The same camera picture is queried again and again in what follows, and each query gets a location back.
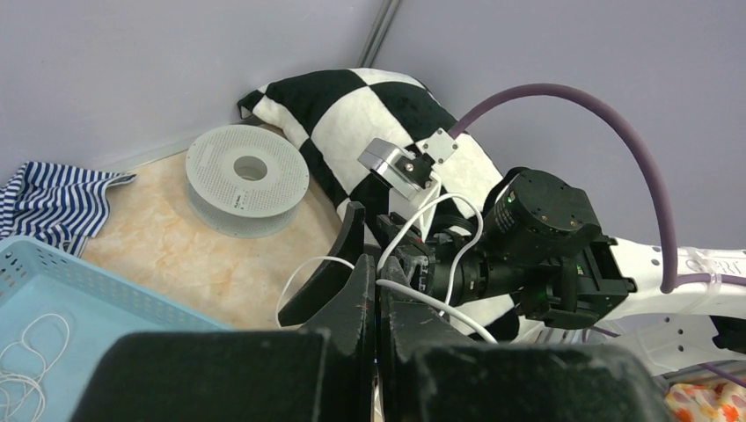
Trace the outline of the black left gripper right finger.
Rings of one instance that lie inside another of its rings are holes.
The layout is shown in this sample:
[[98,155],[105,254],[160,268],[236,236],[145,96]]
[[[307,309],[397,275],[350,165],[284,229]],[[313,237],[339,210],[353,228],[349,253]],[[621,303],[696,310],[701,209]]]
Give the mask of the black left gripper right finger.
[[604,345],[493,344],[408,296],[395,258],[378,281],[378,370],[388,421],[671,421],[651,376]]

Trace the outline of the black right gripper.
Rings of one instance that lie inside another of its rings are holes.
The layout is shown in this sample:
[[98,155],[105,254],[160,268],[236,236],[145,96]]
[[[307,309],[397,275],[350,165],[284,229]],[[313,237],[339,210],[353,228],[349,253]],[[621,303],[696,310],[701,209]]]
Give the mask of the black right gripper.
[[[319,266],[299,290],[279,309],[282,326],[304,324],[346,285],[363,254],[365,206],[352,201],[346,205],[341,231],[332,249],[310,263]],[[486,253],[474,246],[461,257],[456,255],[478,233],[475,220],[454,215],[438,215],[426,237],[411,227],[393,249],[409,287],[451,306],[495,296],[489,287],[494,265]]]

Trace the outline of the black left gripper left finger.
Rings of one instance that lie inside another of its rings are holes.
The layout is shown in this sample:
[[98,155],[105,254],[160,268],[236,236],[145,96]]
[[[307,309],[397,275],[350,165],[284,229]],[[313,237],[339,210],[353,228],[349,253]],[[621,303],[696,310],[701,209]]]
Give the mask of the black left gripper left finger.
[[297,330],[151,331],[102,356],[75,421],[351,421],[371,418],[376,263],[361,255]]

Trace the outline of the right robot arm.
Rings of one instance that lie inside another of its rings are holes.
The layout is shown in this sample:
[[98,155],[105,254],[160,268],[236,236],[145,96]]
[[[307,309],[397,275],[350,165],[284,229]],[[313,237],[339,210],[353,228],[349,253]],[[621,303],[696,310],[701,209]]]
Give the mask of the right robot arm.
[[[439,198],[420,198],[417,220],[379,215],[377,223],[396,242],[406,278],[414,289],[459,311],[458,331],[479,340],[494,336],[475,302],[509,296],[513,314],[530,322],[531,331],[601,331],[602,321],[661,314],[658,324],[607,337],[627,347],[656,374],[673,373],[745,357],[745,272],[729,251],[691,250],[681,260],[684,271],[669,295],[658,286],[662,250],[600,236],[575,257],[562,252],[540,263],[523,263],[519,251],[542,247],[548,229],[528,212],[535,191],[552,193],[553,215],[574,196],[572,224],[581,223],[589,204],[581,190],[542,171],[515,168],[489,193],[488,213],[499,237],[512,236],[497,251],[484,225],[458,215],[435,215]],[[525,229],[524,238],[516,237]]]

